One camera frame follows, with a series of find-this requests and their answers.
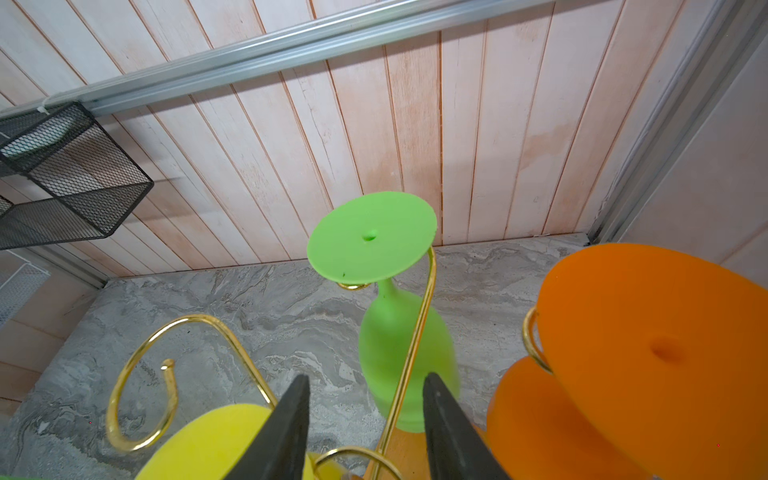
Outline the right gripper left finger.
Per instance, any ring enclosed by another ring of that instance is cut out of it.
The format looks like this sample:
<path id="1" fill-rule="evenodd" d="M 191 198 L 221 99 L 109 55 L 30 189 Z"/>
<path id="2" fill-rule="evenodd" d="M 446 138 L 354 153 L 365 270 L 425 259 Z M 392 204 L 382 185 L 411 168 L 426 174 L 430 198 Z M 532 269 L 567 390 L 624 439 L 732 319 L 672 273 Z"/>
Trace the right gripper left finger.
<path id="1" fill-rule="evenodd" d="M 309 401 L 309 378 L 298 375 L 225 479 L 310 479 Z"/>

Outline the yellow wine glass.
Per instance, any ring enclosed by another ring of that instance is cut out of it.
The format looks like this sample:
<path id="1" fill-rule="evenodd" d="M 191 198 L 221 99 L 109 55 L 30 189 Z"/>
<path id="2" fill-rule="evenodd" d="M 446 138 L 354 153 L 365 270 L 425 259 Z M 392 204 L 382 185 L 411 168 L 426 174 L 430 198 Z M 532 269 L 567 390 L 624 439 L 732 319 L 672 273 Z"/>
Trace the yellow wine glass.
<path id="1" fill-rule="evenodd" d="M 272 411 L 255 404 L 214 409 L 192 421 L 160 447 L 136 475 L 138 479 L 225 479 Z M 343 479 L 331 462 L 310 479 Z"/>

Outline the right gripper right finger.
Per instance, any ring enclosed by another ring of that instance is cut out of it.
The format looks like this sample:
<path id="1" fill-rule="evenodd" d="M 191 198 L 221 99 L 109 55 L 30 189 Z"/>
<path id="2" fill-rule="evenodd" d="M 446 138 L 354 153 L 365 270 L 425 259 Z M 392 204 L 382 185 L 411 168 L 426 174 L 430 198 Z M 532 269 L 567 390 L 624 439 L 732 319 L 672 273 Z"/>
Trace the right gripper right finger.
<path id="1" fill-rule="evenodd" d="M 437 373 L 425 378 L 422 396 L 432 479 L 510 479 Z"/>

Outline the orange wooden rack base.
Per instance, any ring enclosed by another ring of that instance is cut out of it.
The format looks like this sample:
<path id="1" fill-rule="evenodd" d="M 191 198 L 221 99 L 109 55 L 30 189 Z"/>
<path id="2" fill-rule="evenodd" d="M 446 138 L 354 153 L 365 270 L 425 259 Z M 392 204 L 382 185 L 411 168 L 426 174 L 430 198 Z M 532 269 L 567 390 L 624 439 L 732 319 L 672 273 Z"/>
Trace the orange wooden rack base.
<path id="1" fill-rule="evenodd" d="M 405 480 L 432 478 L 427 454 L 426 434 L 395 429 L 386 457 L 395 465 Z"/>

